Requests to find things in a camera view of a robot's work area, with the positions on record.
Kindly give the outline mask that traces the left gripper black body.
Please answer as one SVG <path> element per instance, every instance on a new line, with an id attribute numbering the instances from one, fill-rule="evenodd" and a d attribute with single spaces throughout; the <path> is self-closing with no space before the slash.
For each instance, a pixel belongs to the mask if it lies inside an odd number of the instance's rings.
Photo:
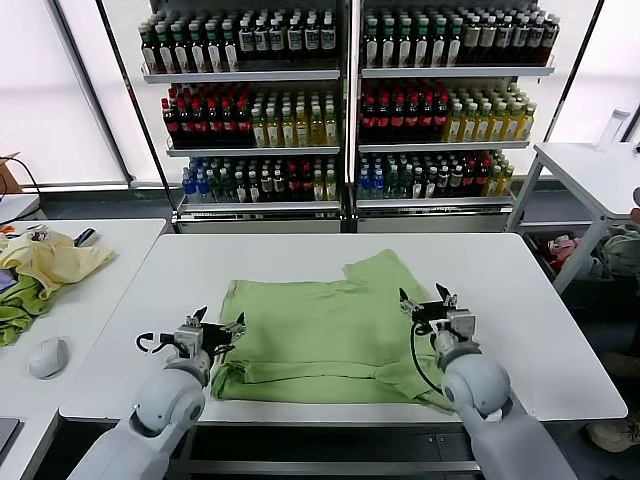
<path id="1" fill-rule="evenodd" d="M 233 332 L 229 327 L 202 323 L 201 349 L 206 353 L 226 353 L 233 349 Z"/>

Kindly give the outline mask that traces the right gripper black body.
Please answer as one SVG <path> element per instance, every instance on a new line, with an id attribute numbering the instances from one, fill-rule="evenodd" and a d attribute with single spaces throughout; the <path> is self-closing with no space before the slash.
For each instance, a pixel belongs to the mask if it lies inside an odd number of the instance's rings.
<path id="1" fill-rule="evenodd" d="M 419 325 L 428 325 L 431 321 L 447 319 L 449 314 L 455 310 L 455 307 L 446 305 L 443 301 L 419 303 L 412 311 L 412 322 Z"/>

